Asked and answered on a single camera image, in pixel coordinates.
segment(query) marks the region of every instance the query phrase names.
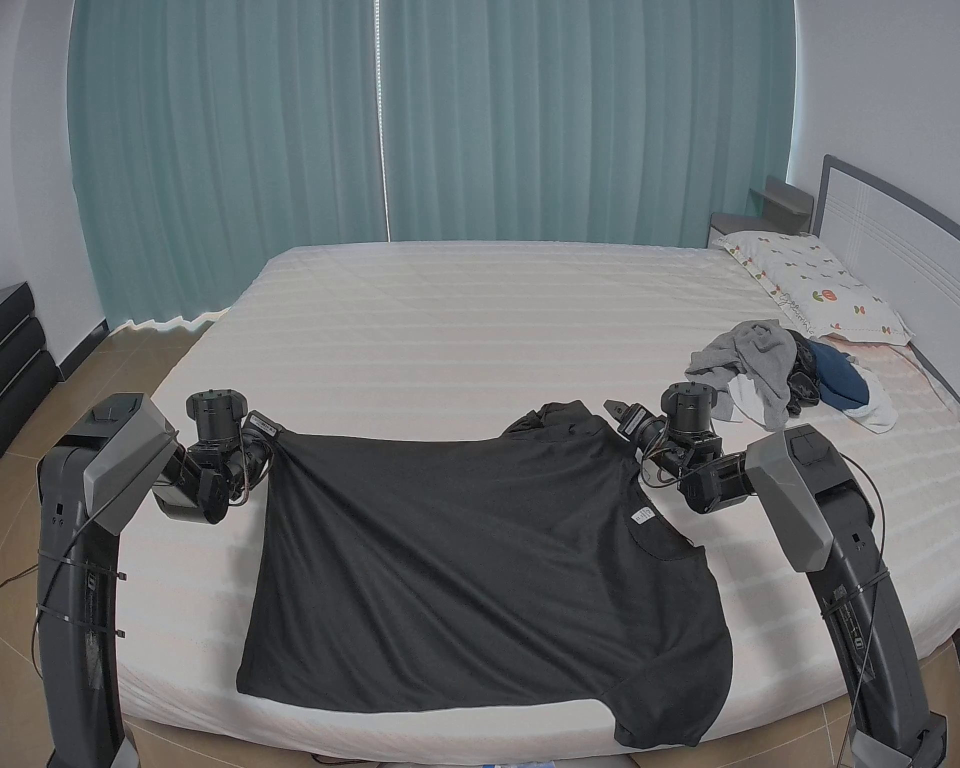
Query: gray cloth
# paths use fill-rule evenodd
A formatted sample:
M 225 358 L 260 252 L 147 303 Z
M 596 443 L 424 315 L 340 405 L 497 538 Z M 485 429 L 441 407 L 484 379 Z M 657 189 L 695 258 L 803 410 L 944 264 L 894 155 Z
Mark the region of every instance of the gray cloth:
M 786 425 L 786 404 L 790 402 L 787 376 L 796 359 L 797 343 L 779 321 L 748 320 L 721 333 L 702 352 L 693 352 L 686 377 L 717 391 L 713 416 L 729 421 L 733 414 L 730 382 L 746 373 L 763 401 L 763 426 L 773 432 Z

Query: floral pillow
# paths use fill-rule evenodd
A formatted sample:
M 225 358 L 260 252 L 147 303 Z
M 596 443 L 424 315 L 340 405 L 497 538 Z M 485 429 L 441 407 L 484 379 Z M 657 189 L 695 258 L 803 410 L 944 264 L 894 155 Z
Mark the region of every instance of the floral pillow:
M 735 232 L 714 241 L 746 268 L 783 313 L 811 336 L 902 347 L 900 315 L 810 234 Z

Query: bed sheet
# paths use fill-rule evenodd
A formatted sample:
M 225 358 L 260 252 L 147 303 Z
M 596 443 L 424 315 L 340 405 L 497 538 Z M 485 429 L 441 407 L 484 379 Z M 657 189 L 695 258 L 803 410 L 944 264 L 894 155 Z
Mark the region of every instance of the bed sheet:
M 186 444 L 196 432 L 183 403 L 209 388 L 239 390 L 251 408 L 304 433 L 479 440 L 544 402 L 581 399 L 597 414 L 607 398 L 656 407 L 692 350 L 740 321 L 778 313 L 717 250 L 299 248 L 264 267 L 154 401 Z M 960 422 L 908 356 L 860 345 L 856 354 L 890 393 L 897 426 L 875 435 L 825 405 L 804 409 L 802 420 L 860 462 L 883 493 L 885 560 L 925 656 L 960 626 Z M 750 422 L 716 426 L 727 450 L 764 434 Z M 732 688 L 707 738 L 843 693 L 806 579 L 790 569 L 758 502 L 697 516 L 675 491 L 650 493 L 706 546 L 732 633 Z M 117 627 L 126 637 L 117 655 L 126 713 L 369 760 L 478 764 L 628 751 L 597 701 L 356 714 L 238 694 L 264 501 L 261 487 L 205 526 L 170 520 L 148 498 L 124 531 L 120 568 L 129 579 L 118 585 Z

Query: headboard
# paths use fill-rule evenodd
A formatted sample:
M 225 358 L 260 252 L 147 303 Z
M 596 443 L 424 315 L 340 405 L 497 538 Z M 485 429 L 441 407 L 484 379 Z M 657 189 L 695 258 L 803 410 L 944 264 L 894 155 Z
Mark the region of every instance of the headboard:
M 921 362 L 960 399 L 960 225 L 827 155 L 813 233 L 900 312 Z

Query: curtain fold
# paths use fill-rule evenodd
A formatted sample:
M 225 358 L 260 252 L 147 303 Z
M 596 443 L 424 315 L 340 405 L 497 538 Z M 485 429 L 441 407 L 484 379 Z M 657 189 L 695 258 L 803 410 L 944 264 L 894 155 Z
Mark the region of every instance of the curtain fold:
M 397 240 L 702 246 L 783 177 L 792 0 L 384 0 Z
M 372 2 L 77 0 L 74 187 L 111 325 L 230 305 L 277 253 L 386 239 Z

